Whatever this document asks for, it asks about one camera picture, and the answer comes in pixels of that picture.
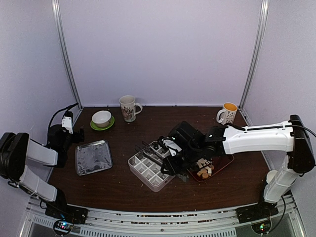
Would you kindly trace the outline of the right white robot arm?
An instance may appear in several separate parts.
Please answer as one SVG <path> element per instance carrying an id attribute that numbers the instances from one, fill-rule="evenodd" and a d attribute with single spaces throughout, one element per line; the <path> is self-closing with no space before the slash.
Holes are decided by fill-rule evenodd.
<path id="1" fill-rule="evenodd" d="M 310 172 L 316 165 L 309 134 L 298 115 L 290 120 L 262 126 L 237 126 L 227 123 L 209 129 L 206 134 L 183 121 L 176 125 L 167 140 L 177 145 L 175 155 L 162 160 L 161 172 L 177 175 L 196 167 L 201 159 L 211 160 L 221 155 L 243 152 L 284 151 L 286 157 L 276 174 L 267 176 L 263 200 L 255 204 L 253 214 L 265 217 L 298 176 Z"/>

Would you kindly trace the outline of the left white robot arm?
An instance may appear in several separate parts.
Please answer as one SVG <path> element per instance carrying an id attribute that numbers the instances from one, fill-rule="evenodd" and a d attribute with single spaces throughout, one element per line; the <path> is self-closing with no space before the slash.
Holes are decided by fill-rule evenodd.
<path id="1" fill-rule="evenodd" d="M 84 128 L 70 132 L 61 125 L 48 130 L 48 143 L 42 144 L 27 132 L 5 132 L 0 137 L 0 181 L 15 189 L 37 196 L 60 219 L 71 215 L 62 190 L 43 180 L 32 166 L 63 168 L 72 144 L 84 141 Z"/>

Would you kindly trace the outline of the metal tongs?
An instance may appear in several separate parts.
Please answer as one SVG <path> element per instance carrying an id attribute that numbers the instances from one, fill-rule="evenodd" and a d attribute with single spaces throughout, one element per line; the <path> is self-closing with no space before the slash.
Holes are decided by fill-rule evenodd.
<path id="1" fill-rule="evenodd" d="M 183 182 L 187 182 L 189 180 L 188 175 L 185 173 L 176 174 L 175 171 L 170 172 L 168 168 L 171 167 L 171 165 L 166 166 L 163 163 L 164 157 L 162 157 L 157 151 L 153 150 L 152 147 L 146 142 L 143 142 L 142 147 L 136 145 L 135 151 L 140 153 L 143 157 L 148 158 L 149 160 L 159 165 L 160 170 L 162 170 L 163 174 L 168 174 L 168 175 L 173 175 L 173 176 L 175 175 L 176 177 L 180 178 Z"/>

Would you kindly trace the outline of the white divided tin box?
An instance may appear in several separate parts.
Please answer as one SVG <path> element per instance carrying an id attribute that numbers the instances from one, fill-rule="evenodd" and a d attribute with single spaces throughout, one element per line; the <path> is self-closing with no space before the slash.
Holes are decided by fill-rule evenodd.
<path id="1" fill-rule="evenodd" d="M 157 141 L 149 145 L 164 158 L 170 155 L 170 152 L 161 147 Z M 153 192 L 159 192 L 174 179 L 174 176 L 161 173 L 159 165 L 138 152 L 128 160 L 128 165 L 130 171 Z"/>

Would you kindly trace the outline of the bunny print tin lid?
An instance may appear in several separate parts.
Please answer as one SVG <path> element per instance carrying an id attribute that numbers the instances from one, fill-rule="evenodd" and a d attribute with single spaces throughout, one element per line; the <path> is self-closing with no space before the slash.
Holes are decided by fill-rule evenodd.
<path id="1" fill-rule="evenodd" d="M 107 140 L 77 146 L 75 168 L 78 176 L 84 176 L 112 168 L 113 160 Z"/>

